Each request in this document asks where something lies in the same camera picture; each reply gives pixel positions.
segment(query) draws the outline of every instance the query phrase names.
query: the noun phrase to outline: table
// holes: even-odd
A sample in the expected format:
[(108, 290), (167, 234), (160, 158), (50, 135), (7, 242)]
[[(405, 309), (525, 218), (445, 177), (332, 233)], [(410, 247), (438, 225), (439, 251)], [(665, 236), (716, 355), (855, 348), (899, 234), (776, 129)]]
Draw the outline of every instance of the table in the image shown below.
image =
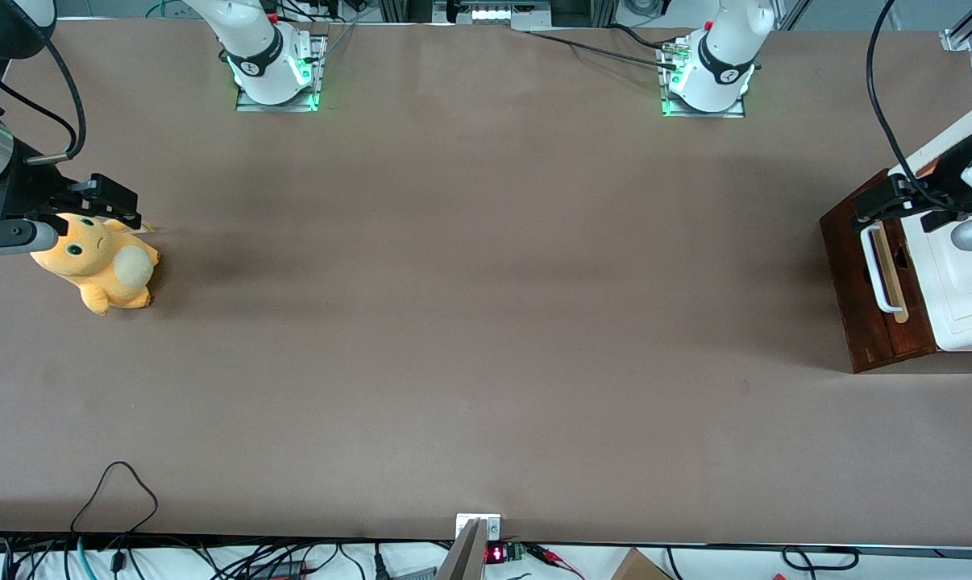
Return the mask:
[[(99, 318), (0, 257), (0, 528), (66, 529), (121, 458), (150, 532), (972, 545), (972, 375), (848, 374), (818, 234), (894, 164), (865, 35), (774, 33), (744, 120), (500, 27), (358, 27), (316, 114), (236, 114), (203, 23), (55, 41), (89, 122), (64, 172), (139, 192), (165, 262)], [(972, 107), (932, 33), (877, 66), (906, 151)], [(8, 81), (70, 115), (44, 55)], [(146, 506), (118, 474), (81, 527)]]

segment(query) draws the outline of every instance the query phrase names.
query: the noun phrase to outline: red digital display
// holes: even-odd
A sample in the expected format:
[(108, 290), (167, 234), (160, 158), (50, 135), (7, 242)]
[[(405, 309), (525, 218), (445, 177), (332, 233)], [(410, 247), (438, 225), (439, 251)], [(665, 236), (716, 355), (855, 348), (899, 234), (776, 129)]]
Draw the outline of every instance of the red digital display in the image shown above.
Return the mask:
[(508, 561), (507, 543), (492, 544), (486, 548), (486, 554), (483, 554), (485, 564), (504, 564), (506, 561)]

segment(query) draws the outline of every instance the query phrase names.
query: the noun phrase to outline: yellow plush toy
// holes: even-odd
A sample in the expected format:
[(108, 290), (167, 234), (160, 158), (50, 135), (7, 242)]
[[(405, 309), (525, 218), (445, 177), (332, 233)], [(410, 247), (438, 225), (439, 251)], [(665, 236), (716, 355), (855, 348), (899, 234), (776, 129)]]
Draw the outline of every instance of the yellow plush toy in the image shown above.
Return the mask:
[(146, 308), (153, 301), (146, 285), (160, 253), (128, 234), (117, 220), (60, 213), (67, 220), (67, 235), (44, 252), (32, 252), (38, 265), (68, 280), (81, 290), (81, 300), (92, 312), (107, 309)]

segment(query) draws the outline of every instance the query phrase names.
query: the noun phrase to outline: drawer handle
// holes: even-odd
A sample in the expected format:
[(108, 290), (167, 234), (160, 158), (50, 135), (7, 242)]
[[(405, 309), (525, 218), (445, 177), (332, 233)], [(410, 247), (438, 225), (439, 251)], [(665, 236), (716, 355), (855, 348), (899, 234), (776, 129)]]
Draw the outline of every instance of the drawer handle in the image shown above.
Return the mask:
[(887, 293), (883, 289), (883, 276), (880, 275), (880, 266), (876, 261), (876, 250), (873, 249), (873, 232), (880, 229), (880, 224), (873, 224), (863, 229), (858, 235), (862, 240), (862, 253), (866, 255), (866, 267), (870, 271), (870, 282), (873, 283), (873, 295), (876, 296), (876, 305), (885, 313), (899, 313), (904, 309), (895, 307), (887, 300)]

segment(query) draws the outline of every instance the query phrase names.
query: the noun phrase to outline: green cable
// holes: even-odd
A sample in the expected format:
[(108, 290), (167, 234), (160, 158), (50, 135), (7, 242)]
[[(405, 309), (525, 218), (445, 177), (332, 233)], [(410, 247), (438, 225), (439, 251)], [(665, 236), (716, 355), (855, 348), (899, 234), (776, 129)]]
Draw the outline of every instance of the green cable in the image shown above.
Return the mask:
[(85, 558), (85, 545), (81, 543), (81, 538), (77, 539), (77, 559), (81, 561), (81, 568), (85, 569), (85, 576), (89, 577), (89, 580), (98, 580), (94, 572), (92, 572), (92, 566), (89, 565), (89, 561)]

